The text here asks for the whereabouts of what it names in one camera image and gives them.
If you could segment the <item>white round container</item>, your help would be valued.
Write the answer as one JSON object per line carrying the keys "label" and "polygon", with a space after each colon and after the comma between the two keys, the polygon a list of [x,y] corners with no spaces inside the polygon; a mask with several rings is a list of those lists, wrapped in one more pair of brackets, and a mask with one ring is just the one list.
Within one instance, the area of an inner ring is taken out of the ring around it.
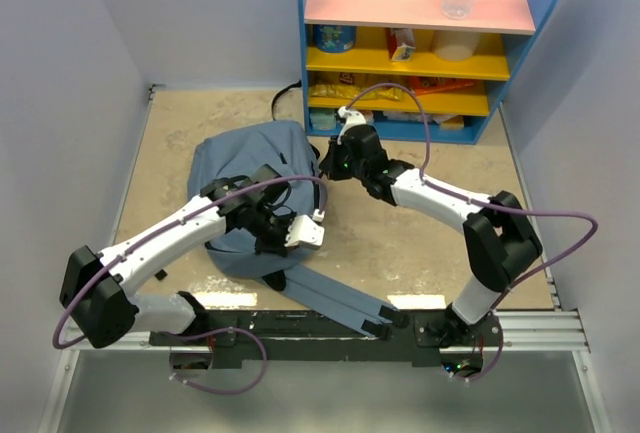
{"label": "white round container", "polygon": [[432,40],[433,53],[444,61],[458,62],[471,58],[482,37],[478,32],[436,31]]}

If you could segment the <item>blue student backpack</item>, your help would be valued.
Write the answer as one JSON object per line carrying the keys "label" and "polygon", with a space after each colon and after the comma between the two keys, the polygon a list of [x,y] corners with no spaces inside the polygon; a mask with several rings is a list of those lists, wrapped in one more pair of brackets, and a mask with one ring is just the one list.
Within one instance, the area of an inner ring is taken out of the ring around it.
{"label": "blue student backpack", "polygon": [[[194,152],[187,180],[189,196],[220,178],[251,177],[268,165],[293,181],[277,204],[281,213],[311,215],[321,211],[328,196],[318,182],[319,151],[308,141],[303,127],[278,120],[230,130],[205,139]],[[391,304],[306,266],[309,252],[297,248],[286,257],[254,253],[254,238],[233,230],[204,247],[214,265],[227,277],[260,282],[283,296],[353,329],[374,337],[366,324],[404,325],[405,316]]]}

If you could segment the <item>blue round tin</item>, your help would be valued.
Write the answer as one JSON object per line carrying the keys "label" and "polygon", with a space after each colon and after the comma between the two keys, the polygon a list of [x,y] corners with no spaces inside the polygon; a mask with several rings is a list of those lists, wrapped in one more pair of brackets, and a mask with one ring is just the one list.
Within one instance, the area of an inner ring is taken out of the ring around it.
{"label": "blue round tin", "polygon": [[346,25],[314,25],[313,42],[316,48],[324,53],[345,53],[356,43],[357,28]]}

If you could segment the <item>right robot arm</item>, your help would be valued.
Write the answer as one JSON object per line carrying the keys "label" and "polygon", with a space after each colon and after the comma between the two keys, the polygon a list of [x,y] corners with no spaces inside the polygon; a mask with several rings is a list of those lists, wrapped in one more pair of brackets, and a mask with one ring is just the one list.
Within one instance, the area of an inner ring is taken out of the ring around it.
{"label": "right robot arm", "polygon": [[472,277],[426,327],[439,347],[466,346],[476,339],[497,300],[543,252],[512,193],[476,194],[424,175],[390,158],[371,125],[331,137],[320,170],[332,181],[357,179],[373,198],[423,213],[463,235]]}

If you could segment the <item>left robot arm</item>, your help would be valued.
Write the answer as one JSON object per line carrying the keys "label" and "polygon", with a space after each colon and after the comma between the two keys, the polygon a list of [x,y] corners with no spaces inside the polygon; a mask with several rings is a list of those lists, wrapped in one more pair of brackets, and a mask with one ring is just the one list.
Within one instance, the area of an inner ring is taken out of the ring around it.
{"label": "left robot arm", "polygon": [[65,318],[96,349],[139,331],[168,332],[185,345],[200,343],[207,321],[191,295],[142,295],[140,288],[195,247],[233,230],[248,232],[261,253],[284,256],[305,242],[319,245],[323,233],[312,218],[279,211],[277,202],[292,181],[268,165],[251,177],[216,179],[137,236],[99,253],[78,248],[68,259],[60,291]]}

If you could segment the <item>aluminium rail frame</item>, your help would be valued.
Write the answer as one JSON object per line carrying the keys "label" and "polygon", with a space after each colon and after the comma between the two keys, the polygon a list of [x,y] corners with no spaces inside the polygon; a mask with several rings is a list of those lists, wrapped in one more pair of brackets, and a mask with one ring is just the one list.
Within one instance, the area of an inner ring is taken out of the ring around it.
{"label": "aluminium rail frame", "polygon": [[[319,163],[324,158],[325,155],[320,155],[318,159],[318,168]],[[322,192],[326,193],[328,196],[328,192],[326,189],[326,184],[328,181],[327,177],[321,172],[321,177],[318,182],[321,186]],[[523,209],[523,214],[531,223],[531,212],[529,210]],[[321,211],[315,212],[311,215],[311,217],[316,223],[320,224],[322,227],[322,221],[324,218],[324,213],[326,210],[326,205],[323,207]],[[529,266],[524,273],[522,273],[508,288],[507,292],[502,294],[501,297],[495,303],[495,306],[490,311],[488,316],[492,315],[498,318],[498,322],[501,326],[501,331],[503,333],[503,346],[501,348],[492,347],[488,352],[483,354],[483,367],[480,371],[476,373],[472,373],[468,376],[460,376],[456,373],[446,372],[445,368],[442,366],[446,374],[456,380],[469,383],[472,381],[476,381],[486,375],[497,363],[501,353],[507,350],[515,350],[515,351],[532,351],[532,352],[570,352],[575,357],[580,357],[587,349],[587,341],[585,334],[583,332],[582,327],[580,326],[578,316],[574,313],[570,312],[515,312],[515,311],[500,311],[499,304],[506,297],[506,295],[518,284],[522,283],[525,279],[534,275],[536,272],[540,271],[543,268],[543,263],[541,261],[541,256],[531,265]],[[151,278],[162,278],[166,274],[165,269],[151,277]],[[112,345],[117,344],[125,344],[131,345],[135,338],[147,335],[150,338],[152,333],[162,333],[166,335],[170,335],[172,337],[177,337],[179,339],[186,340],[198,340],[198,339],[213,339],[215,336],[219,335],[221,331],[210,330],[202,333],[200,330],[202,328],[206,328],[209,324],[209,312],[211,310],[222,310],[219,308],[208,309],[202,305],[202,303],[191,293],[186,291],[180,291],[177,293],[187,293],[191,295],[204,309],[204,314],[200,323],[196,324],[191,331],[187,331],[181,335],[170,334],[168,332],[130,332],[123,336],[119,341]],[[401,309],[394,306],[401,312],[404,310],[443,310],[443,309],[427,309],[420,307],[409,307],[406,309]],[[307,306],[300,304],[299,310],[311,310]],[[247,330],[237,328],[235,330],[237,333],[241,333],[249,338],[251,338],[254,343],[259,347],[262,358],[259,361],[262,364],[267,364],[271,362],[267,358],[267,353],[264,348],[262,342],[252,333]],[[176,352],[171,347],[156,347],[163,348],[170,351],[170,371],[171,376],[174,380],[177,380],[183,384],[190,383],[190,372],[193,370],[197,370],[200,368],[214,368],[212,366],[213,356],[210,353],[205,353],[203,350],[199,349],[188,350],[186,352]]]}

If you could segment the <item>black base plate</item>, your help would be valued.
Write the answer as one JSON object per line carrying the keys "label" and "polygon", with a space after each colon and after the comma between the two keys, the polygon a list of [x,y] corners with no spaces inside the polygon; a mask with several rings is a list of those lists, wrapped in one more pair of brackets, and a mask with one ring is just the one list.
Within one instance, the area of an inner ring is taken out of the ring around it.
{"label": "black base plate", "polygon": [[488,316],[472,327],[447,332],[455,324],[443,310],[404,310],[404,325],[366,326],[365,336],[311,310],[211,310],[202,333],[219,329],[213,339],[186,340],[152,333],[153,346],[176,352],[203,350],[214,368],[236,368],[245,360],[260,360],[254,341],[235,330],[244,329],[264,345],[271,361],[398,362],[414,367],[439,367],[462,377],[480,371],[483,354],[503,346],[498,318]]}

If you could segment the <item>yellow sponge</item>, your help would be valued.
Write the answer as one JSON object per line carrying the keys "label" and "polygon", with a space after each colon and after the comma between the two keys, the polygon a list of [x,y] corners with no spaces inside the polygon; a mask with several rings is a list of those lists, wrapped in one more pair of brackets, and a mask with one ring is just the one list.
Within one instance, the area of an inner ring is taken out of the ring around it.
{"label": "yellow sponge", "polygon": [[465,128],[465,119],[463,116],[453,116],[438,123],[441,130],[459,131]]}

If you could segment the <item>yellow snack bag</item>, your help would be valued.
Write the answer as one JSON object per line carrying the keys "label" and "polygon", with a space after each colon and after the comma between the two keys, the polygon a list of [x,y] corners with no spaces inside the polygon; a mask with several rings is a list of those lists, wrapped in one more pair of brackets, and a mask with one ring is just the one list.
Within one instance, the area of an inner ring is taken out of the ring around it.
{"label": "yellow snack bag", "polygon": [[[362,91],[379,83],[401,84],[397,76],[368,73],[323,72],[311,74],[309,95],[311,97],[352,100]],[[403,91],[397,87],[383,87],[362,96],[362,100],[400,101]]]}

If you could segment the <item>teal tissue pack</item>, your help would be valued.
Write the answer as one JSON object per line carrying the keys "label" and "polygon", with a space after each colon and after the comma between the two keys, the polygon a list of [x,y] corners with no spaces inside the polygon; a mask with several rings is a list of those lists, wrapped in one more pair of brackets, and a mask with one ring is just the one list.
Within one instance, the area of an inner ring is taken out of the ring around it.
{"label": "teal tissue pack", "polygon": [[336,128],[336,114],[332,108],[309,109],[309,122],[314,130],[329,131]]}

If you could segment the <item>red white carton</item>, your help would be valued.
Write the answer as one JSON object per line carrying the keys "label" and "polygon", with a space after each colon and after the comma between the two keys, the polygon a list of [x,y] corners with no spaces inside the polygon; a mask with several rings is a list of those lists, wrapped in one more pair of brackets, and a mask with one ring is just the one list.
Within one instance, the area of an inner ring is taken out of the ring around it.
{"label": "red white carton", "polygon": [[406,62],[416,50],[414,32],[410,28],[386,28],[386,44],[392,62]]}

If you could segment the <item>red snack packet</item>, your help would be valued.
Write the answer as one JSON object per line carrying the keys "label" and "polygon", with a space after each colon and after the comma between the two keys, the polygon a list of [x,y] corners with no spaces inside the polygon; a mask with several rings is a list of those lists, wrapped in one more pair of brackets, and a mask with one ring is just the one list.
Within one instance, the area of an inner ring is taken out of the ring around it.
{"label": "red snack packet", "polygon": [[416,96],[444,93],[473,87],[473,79],[409,76],[407,84]]}

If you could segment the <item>white tissue pack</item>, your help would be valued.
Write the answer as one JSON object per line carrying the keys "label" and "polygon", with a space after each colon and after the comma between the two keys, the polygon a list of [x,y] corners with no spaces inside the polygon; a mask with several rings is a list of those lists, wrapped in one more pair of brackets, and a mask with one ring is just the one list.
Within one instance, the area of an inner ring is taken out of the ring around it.
{"label": "white tissue pack", "polygon": [[422,116],[419,113],[385,110],[369,110],[369,113],[374,122],[423,122]]}

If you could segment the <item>blue shelf unit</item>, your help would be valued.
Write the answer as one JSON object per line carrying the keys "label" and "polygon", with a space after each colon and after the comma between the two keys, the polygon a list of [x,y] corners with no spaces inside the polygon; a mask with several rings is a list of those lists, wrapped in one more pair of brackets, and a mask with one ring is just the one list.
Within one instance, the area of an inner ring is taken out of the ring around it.
{"label": "blue shelf unit", "polygon": [[451,19],[441,0],[298,0],[307,131],[338,132],[338,86],[397,80],[357,103],[381,137],[476,143],[557,1],[474,0]]}

